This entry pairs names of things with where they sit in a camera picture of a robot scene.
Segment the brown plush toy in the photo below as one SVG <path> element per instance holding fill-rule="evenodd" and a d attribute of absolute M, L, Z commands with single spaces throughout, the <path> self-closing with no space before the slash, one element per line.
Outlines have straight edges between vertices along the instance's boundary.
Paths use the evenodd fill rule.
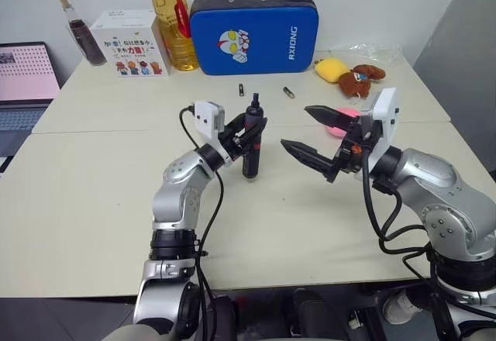
<path fill-rule="evenodd" d="M 350 72 L 341 75 L 339 87 L 348 97 L 366 98 L 369 95 L 370 80 L 380 80 L 386 77 L 384 70 L 371 64 L 359 64 Z"/>

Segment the blue case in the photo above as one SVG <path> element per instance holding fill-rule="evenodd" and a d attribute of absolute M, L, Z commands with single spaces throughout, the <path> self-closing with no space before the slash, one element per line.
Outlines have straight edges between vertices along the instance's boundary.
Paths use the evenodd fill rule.
<path fill-rule="evenodd" d="M 209 75 L 303 71 L 319 14 L 312 0 L 194 0 L 191 35 Z"/>

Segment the laptop keyboard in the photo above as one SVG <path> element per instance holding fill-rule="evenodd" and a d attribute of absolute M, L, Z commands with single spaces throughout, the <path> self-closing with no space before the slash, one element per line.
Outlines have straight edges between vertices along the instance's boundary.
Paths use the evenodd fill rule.
<path fill-rule="evenodd" d="M 44 111 L 0 111 L 0 130 L 31 130 Z"/>

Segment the white table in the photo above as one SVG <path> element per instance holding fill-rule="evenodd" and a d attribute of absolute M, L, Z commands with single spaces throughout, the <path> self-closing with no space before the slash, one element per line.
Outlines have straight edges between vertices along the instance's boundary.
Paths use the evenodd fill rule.
<path fill-rule="evenodd" d="M 316 59 L 328 53 L 317 53 Z M 340 53 L 348 66 L 370 63 L 350 53 Z M 393 67 L 383 67 L 387 77 L 372 84 L 371 91 L 398 87 L 402 122 L 445 122 L 450 118 L 413 71 L 400 57 Z M 226 118 L 244 112 L 254 92 L 269 126 L 318 126 L 303 112 L 306 105 L 340 107 L 350 105 L 339 87 L 322 80 L 311 66 L 299 74 L 208 76 L 199 69 L 174 71 L 170 77 L 116 77 L 114 67 L 92 67 L 83 60 L 57 99 L 33 130 L 34 133 L 100 132 L 111 130 L 169 129 L 177 113 L 194 100 L 215 100 L 226 109 Z M 243 83 L 245 97 L 239 97 Z M 289 99 L 287 86 L 296 95 Z M 363 101 L 356 107 L 360 109 Z"/>
<path fill-rule="evenodd" d="M 191 149 L 176 129 L 28 138 L 0 180 L 0 297 L 134 295 L 149 253 L 151 199 L 161 172 Z M 335 184 L 326 183 L 284 151 L 281 137 L 328 156 L 339 144 L 321 126 L 269 126 L 255 181 L 242 176 L 240 161 L 222 169 L 225 201 L 202 261 L 211 286 L 411 278 L 399 257 L 379 250 L 360 182 L 340 174 Z M 395 142 L 445 157 L 467 183 L 496 199 L 496 184 L 450 123 L 402 123 Z M 213 181 L 198 233 L 218 195 Z M 374 201 L 384 221 L 392 200 L 374 191 Z M 398 221 L 418 219 L 404 208 Z M 424 242 L 414 232 L 398 245 Z M 414 265 L 428 274 L 424 259 Z"/>

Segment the laptop screen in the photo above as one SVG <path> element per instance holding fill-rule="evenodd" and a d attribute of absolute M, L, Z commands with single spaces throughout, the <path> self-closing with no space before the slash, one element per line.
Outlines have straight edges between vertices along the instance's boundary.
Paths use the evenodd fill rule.
<path fill-rule="evenodd" d="M 43 43 L 0 44 L 0 102 L 53 99 L 59 90 Z"/>

